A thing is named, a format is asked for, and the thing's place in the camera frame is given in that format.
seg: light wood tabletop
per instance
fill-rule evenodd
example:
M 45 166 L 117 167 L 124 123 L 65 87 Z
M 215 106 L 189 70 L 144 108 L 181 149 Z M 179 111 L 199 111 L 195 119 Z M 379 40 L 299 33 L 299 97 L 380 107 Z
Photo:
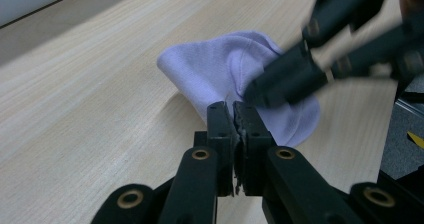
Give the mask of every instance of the light wood tabletop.
M 166 47 L 257 30 L 283 48 L 314 0 L 63 0 L 0 30 L 0 223 L 89 223 L 117 188 L 175 175 L 205 124 L 156 67 Z M 321 63 L 400 22 L 398 0 Z M 316 93 L 320 122 L 298 146 L 333 186 L 375 181 L 396 82 Z M 219 198 L 217 223 L 264 223 L 260 198 Z

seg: metal ring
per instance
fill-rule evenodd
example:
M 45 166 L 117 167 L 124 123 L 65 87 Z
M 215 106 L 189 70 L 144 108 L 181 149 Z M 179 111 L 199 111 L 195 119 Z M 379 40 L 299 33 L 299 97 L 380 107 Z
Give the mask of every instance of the metal ring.
M 196 160 L 205 160 L 209 158 L 209 152 L 203 149 L 195 150 L 191 156 Z
M 364 189 L 364 196 L 372 203 L 382 207 L 393 207 L 396 203 L 395 199 L 389 193 L 380 188 L 367 187 Z
M 288 150 L 288 149 L 284 149 L 284 148 L 277 149 L 277 150 L 275 151 L 275 154 L 276 154 L 279 158 L 281 158 L 281 159 L 286 159 L 286 160 L 293 159 L 293 158 L 296 156 L 296 154 L 294 154 L 294 152 L 292 152 L 292 151 L 290 151 L 290 150 Z
M 131 200 L 131 201 L 125 200 L 125 198 L 130 195 L 135 195 L 136 197 L 135 200 Z M 130 209 L 140 204 L 143 201 L 143 197 L 144 197 L 143 192 L 137 189 L 132 189 L 122 193 L 118 198 L 117 204 L 122 209 Z

